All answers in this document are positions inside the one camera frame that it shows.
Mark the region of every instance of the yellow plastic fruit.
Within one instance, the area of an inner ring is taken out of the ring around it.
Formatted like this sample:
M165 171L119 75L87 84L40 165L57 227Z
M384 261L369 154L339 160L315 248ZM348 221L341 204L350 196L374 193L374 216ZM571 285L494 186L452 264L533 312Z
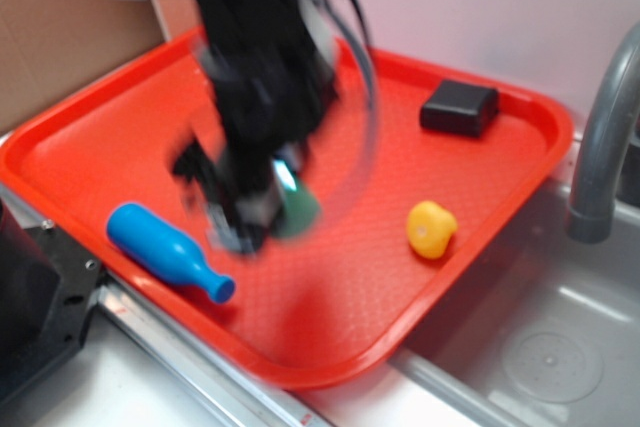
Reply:
M453 214L430 200L415 205L407 217L409 244L427 259L442 257L457 230L458 221Z

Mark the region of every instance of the blue bottle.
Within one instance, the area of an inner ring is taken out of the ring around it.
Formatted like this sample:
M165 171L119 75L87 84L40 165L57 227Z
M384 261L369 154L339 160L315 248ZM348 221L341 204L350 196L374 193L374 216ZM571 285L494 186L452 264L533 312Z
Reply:
M207 265L198 244L147 208L127 203L107 222L109 239L149 272L173 285L197 285L216 303L235 291L231 277L216 274Z

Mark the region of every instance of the sink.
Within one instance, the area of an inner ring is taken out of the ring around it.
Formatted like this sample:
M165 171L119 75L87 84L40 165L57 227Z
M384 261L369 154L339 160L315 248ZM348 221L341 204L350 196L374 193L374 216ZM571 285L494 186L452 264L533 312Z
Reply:
M606 242L579 244L568 193L544 184L404 344L491 425L640 418L640 210L619 205Z

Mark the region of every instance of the black sponge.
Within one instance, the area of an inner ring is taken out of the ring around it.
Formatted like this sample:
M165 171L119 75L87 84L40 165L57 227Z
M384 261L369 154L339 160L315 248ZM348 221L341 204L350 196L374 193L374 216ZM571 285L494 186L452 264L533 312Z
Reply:
M420 110L425 129L480 137L498 113L498 91L444 80Z

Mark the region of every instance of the orange tray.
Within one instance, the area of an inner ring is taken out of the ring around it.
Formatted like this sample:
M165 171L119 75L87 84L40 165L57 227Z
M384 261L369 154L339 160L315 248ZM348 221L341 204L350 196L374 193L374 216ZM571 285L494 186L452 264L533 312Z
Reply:
M351 188L367 112L343 51L341 100L313 136L302 177L323 216L297 239L240 257L209 246L204 216L185 211L167 167L189 128L211 150L222 142L192 55L199 36L161 46L19 128L0 150L0 180L204 342L286 389L333 385L391 355L571 143L569 117L547 98L378 52L378 145L368 182ZM500 113L482 138L420 128L420 107L444 78L498 88ZM405 237L409 210L425 199L459 221L438 261L416 256ZM233 299L215 305L199 289L166 285L115 248L106 221L127 201L189 232L236 280Z

